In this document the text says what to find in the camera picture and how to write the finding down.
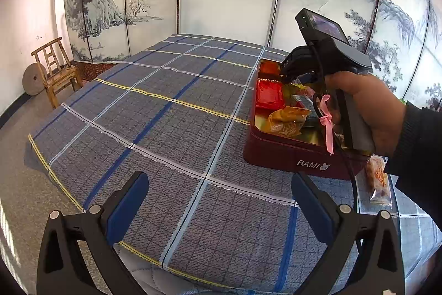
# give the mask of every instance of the chair backrest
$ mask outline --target chair backrest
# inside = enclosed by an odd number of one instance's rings
[[[35,57],[36,62],[40,63],[40,59],[38,57],[38,53],[40,51],[43,51],[43,54],[45,56],[45,60],[46,60],[46,64],[47,64],[47,67],[48,67],[48,71],[49,71],[49,76],[50,77],[52,77],[54,75],[54,70],[55,69],[58,69],[58,71],[61,70],[60,63],[58,62],[57,56],[55,55],[55,52],[54,52],[54,48],[52,47],[52,45],[55,44],[55,43],[57,43],[58,46],[60,47],[61,53],[63,54],[63,58],[65,59],[66,64],[68,66],[70,66],[71,62],[69,61],[68,56],[66,55],[65,49],[63,48],[63,45],[61,44],[61,37],[58,37],[58,38],[56,38],[54,40],[51,40],[49,43],[46,43],[45,45],[42,45],[40,48],[35,49],[31,53],[31,55]],[[49,54],[46,51],[46,48],[48,48],[48,47],[50,49]],[[43,74],[43,72],[41,72],[41,76],[43,78],[43,81],[46,81],[47,75]]]

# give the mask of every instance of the silver bolt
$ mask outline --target silver bolt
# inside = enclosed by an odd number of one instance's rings
[[[384,219],[390,219],[390,213],[387,210],[381,210],[381,217]]]
[[[100,210],[101,210],[101,206],[100,206],[100,205],[92,205],[92,206],[89,208],[89,213],[91,213],[91,214],[97,214],[97,213],[100,212]]]
[[[341,213],[344,213],[344,214],[348,214],[351,212],[351,208],[347,204],[339,205],[339,210],[341,210]]]
[[[51,211],[51,213],[49,214],[49,217],[51,219],[57,219],[59,215],[60,215],[60,212],[58,210],[54,210],[54,211]]]

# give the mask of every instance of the wooden chair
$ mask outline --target wooden chair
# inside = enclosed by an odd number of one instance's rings
[[[55,55],[54,48],[52,47],[54,43],[58,43],[61,53],[63,54],[63,58],[65,58],[66,65],[63,68],[60,66],[57,56]],[[46,52],[46,48],[48,47],[50,48],[49,54]],[[49,101],[51,102],[52,107],[55,109],[59,106],[56,94],[59,91],[61,91],[63,88],[66,88],[69,85],[69,82],[72,84],[72,88],[74,89],[75,92],[76,90],[83,87],[83,81],[81,79],[78,68],[72,65],[71,62],[69,61],[65,49],[61,44],[61,37],[58,37],[57,39],[54,39],[49,43],[46,43],[45,45],[41,46],[40,48],[34,50],[31,53],[31,55],[35,57],[35,60],[37,61],[38,64],[41,64],[38,58],[38,53],[40,51],[43,51],[43,54],[45,56],[46,64],[49,70],[48,74],[49,76],[47,74],[44,74],[43,71],[41,70],[41,68],[44,67],[40,66],[38,67],[38,69],[40,71],[41,79],[43,80],[43,85],[45,86]],[[50,57],[54,58],[52,62],[50,62],[49,60]]]

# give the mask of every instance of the pink ribbon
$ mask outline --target pink ribbon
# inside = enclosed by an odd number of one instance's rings
[[[327,151],[333,154],[333,126],[332,123],[332,115],[328,111],[327,104],[325,103],[330,99],[330,95],[326,94],[322,97],[321,102],[319,103],[319,108],[324,113],[324,116],[319,118],[319,121],[323,126],[325,126],[325,144],[327,146]]]

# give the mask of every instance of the person's right hand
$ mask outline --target person's right hand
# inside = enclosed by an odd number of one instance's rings
[[[327,75],[325,82],[328,89],[342,89],[353,96],[357,110],[371,128],[376,154],[392,156],[401,135],[405,105],[373,75],[339,71]],[[339,123],[339,117],[331,114],[332,121]]]

